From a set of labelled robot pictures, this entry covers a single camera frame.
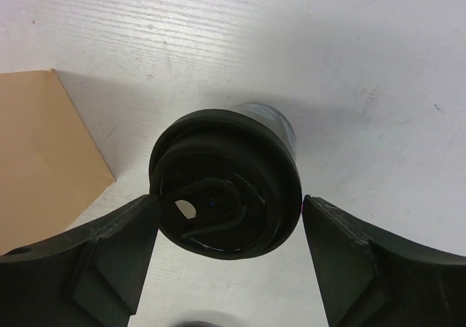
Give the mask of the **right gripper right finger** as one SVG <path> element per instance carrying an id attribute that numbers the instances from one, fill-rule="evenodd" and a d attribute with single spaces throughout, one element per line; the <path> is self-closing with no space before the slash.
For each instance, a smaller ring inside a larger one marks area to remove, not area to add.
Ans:
<path id="1" fill-rule="evenodd" d="M 464 326 L 465 258 L 306 196 L 302 216 L 330 326 Z"/>

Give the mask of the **black cup lid stack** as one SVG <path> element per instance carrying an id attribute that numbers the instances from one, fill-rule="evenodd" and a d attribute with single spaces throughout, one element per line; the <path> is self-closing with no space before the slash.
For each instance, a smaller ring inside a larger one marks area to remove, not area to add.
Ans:
<path id="1" fill-rule="evenodd" d="M 223 327 L 220 323 L 206 320 L 182 320 L 173 325 L 173 327 Z"/>

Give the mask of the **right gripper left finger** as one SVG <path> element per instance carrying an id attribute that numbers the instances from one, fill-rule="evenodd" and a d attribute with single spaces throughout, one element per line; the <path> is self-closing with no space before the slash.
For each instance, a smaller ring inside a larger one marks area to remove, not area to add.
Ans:
<path id="1" fill-rule="evenodd" d="M 2 326 L 127 326 L 159 228 L 143 195 L 86 224 L 1 256 Z"/>

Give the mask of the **brown paper takeout bag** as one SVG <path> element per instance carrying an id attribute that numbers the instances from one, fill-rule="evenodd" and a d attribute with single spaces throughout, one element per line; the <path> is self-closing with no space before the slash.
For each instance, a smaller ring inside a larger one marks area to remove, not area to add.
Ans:
<path id="1" fill-rule="evenodd" d="M 1 253 L 65 231 L 113 182 L 55 71 L 1 75 Z"/>

